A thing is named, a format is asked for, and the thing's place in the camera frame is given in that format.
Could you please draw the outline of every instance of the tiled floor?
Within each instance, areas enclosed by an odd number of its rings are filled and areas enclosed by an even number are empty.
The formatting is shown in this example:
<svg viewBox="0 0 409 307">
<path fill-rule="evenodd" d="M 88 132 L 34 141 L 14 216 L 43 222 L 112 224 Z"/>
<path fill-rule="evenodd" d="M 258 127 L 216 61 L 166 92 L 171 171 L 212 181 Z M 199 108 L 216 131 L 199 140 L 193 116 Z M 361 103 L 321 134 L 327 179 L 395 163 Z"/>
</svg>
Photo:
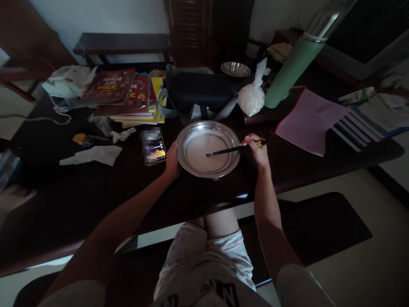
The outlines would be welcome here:
<svg viewBox="0 0 409 307">
<path fill-rule="evenodd" d="M 19 81 L 14 82 L 19 88 L 27 91 L 29 90 L 33 81 Z M 36 90 L 33 92 L 35 98 L 40 98 L 43 94 L 41 85 L 39 84 L 36 87 Z M 34 108 L 35 102 L 31 103 L 26 101 L 24 98 L 20 97 L 11 90 L 0 86 L 0 114 L 21 114 L 28 116 L 31 110 Z M 18 128 L 23 123 L 21 118 L 9 118 L 9 119 L 0 119 L 0 138 L 11 140 Z"/>
<path fill-rule="evenodd" d="M 373 238 L 308 267 L 337 306 L 409 306 L 409 211 L 366 170 L 357 171 L 279 195 L 300 201 L 337 191 L 345 195 L 369 227 Z M 253 203 L 235 208 L 238 218 L 253 213 Z M 180 225 L 141 235 L 138 247 L 174 237 Z M 38 276 L 63 265 L 41 266 L 0 278 L 0 306 Z M 277 306 L 272 284 L 258 289 Z"/>
</svg>

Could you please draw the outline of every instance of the hand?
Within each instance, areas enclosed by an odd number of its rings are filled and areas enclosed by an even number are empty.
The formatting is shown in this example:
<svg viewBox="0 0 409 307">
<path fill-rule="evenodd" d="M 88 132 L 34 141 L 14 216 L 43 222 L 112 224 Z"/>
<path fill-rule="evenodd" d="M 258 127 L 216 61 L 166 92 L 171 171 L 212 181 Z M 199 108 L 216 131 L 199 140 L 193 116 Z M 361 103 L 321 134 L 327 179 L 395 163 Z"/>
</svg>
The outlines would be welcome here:
<svg viewBox="0 0 409 307">
<path fill-rule="evenodd" d="M 266 168 L 270 167 L 270 162 L 268 161 L 267 155 L 267 146 L 264 145 L 262 147 L 257 146 L 257 141 L 264 141 L 262 137 L 255 135 L 254 133 L 250 133 L 248 136 L 245 137 L 244 141 L 240 143 L 240 146 L 249 145 L 253 151 L 253 158 L 256 161 L 257 167 Z"/>
<path fill-rule="evenodd" d="M 178 143 L 174 141 L 166 153 L 166 169 L 163 172 L 164 175 L 174 180 L 179 177 L 181 172 L 181 166 L 176 155 L 178 149 Z"/>
<path fill-rule="evenodd" d="M 0 194 L 0 211 L 9 212 L 24 204 L 37 192 L 20 187 L 18 184 L 9 186 Z"/>
</svg>

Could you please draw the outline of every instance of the person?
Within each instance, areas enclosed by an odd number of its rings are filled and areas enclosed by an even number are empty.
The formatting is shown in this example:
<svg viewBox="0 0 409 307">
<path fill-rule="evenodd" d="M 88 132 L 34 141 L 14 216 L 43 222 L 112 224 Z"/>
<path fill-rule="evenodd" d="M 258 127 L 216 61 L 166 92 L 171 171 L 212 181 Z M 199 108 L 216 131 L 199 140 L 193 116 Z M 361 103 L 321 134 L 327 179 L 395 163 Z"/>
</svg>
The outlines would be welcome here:
<svg viewBox="0 0 409 307">
<path fill-rule="evenodd" d="M 246 136 L 258 175 L 254 197 L 257 232 L 268 272 L 282 306 L 333 306 L 304 268 L 282 230 L 266 146 Z M 143 191 L 102 220 L 42 298 L 41 307 L 104 305 L 115 250 L 139 226 L 179 176 L 177 143 L 167 152 L 166 169 Z M 232 209 L 186 222 L 177 232 L 159 274 L 151 306 L 269 306 L 256 293 L 253 266 Z"/>
</svg>

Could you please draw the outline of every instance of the cable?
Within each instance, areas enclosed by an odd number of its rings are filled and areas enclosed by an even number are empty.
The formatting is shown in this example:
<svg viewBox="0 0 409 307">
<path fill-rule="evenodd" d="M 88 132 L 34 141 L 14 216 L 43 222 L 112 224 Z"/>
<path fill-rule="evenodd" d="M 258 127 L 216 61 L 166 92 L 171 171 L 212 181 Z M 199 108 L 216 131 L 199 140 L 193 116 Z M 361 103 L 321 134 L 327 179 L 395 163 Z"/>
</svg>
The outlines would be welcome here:
<svg viewBox="0 0 409 307">
<path fill-rule="evenodd" d="M 26 117 L 26 116 L 24 116 L 24 115 L 21 115 L 21 114 L 4 114 L 4 115 L 0 115 L 0 119 L 11 118 L 11 117 L 20 117 L 20 118 L 24 119 L 24 120 L 27 121 L 27 122 L 39 122 L 39 121 L 43 121 L 43 120 L 50 120 L 50 121 L 52 121 L 52 122 L 54 122 L 54 123 L 56 123 L 57 125 L 60 125 L 60 126 L 64 126 L 64 125 L 69 124 L 69 122 L 71 121 L 72 117 L 71 117 L 70 115 L 68 115 L 68 114 L 64 114 L 64 113 L 59 112 L 58 110 L 61 110 L 61 108 L 56 105 L 56 103 L 54 102 L 54 100 L 52 99 L 51 96 L 50 96 L 50 99 L 51 99 L 51 102 L 52 102 L 53 105 L 54 105 L 54 111 L 55 111 L 57 114 L 64 115 L 64 116 L 67 116 L 67 117 L 68 117 L 68 119 L 67 119 L 66 122 L 61 123 L 61 122 L 58 122 L 58 121 L 52 119 L 51 117 L 28 118 L 28 117 Z"/>
<path fill-rule="evenodd" d="M 56 123 L 56 124 L 58 124 L 58 125 L 66 125 L 66 124 L 68 124 L 68 123 L 71 121 L 71 116 L 66 115 L 66 114 L 61 114 L 61 115 L 68 116 L 69 119 L 68 119 L 65 123 L 60 123 L 60 122 L 57 122 L 56 120 L 54 120 L 54 119 L 52 119 L 52 118 L 50 118 L 50 117 L 36 117 L 36 118 L 31 119 L 31 118 L 27 118 L 27 117 L 25 117 L 24 115 L 21 115 L 21 114 L 5 114 L 5 115 L 0 115 L 0 119 L 11 118 L 11 117 L 20 117 L 20 118 L 24 119 L 24 120 L 27 121 L 27 122 L 39 122 L 39 121 L 42 121 L 42 120 L 50 120 L 50 121 L 52 121 L 52 122 L 54 122 L 54 123 Z"/>
</svg>

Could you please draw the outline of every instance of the metal bowl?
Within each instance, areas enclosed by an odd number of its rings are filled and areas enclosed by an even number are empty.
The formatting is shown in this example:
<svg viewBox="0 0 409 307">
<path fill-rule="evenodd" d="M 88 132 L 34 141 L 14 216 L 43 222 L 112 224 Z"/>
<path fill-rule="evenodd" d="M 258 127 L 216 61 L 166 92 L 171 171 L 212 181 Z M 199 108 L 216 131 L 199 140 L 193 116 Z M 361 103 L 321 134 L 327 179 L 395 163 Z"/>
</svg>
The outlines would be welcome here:
<svg viewBox="0 0 409 307">
<path fill-rule="evenodd" d="M 239 139 L 227 126 L 213 121 L 195 122 L 185 127 L 178 135 L 178 160 L 192 175 L 201 178 L 218 178 L 230 173 L 239 163 L 238 151 L 206 157 L 215 151 L 239 145 Z"/>
<path fill-rule="evenodd" d="M 243 78 L 251 74 L 250 68 L 238 62 L 225 62 L 220 68 L 222 72 L 232 77 Z"/>
</svg>

